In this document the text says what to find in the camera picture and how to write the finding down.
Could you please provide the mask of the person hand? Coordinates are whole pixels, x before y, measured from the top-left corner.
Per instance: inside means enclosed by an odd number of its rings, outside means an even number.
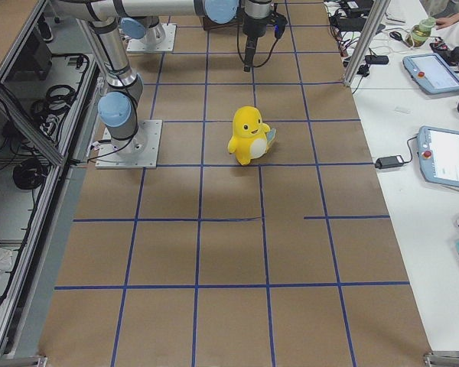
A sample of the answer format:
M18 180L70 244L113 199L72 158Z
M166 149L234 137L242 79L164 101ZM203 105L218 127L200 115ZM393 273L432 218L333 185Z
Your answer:
M438 30L448 28L453 24L459 22L459 15L452 15L450 17L441 17L436 19L436 28Z

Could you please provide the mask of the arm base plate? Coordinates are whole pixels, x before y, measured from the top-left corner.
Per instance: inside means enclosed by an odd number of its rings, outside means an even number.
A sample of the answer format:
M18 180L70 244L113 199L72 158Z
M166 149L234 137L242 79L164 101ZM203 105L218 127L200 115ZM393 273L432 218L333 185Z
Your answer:
M112 140L108 128L104 128L103 140L109 140L99 147L100 158L94 158L97 169L156 168L161 140L162 120L140 120L138 132L124 143Z
M172 52L177 25L159 23L151 28L140 27L128 31L127 52L131 54L155 54Z

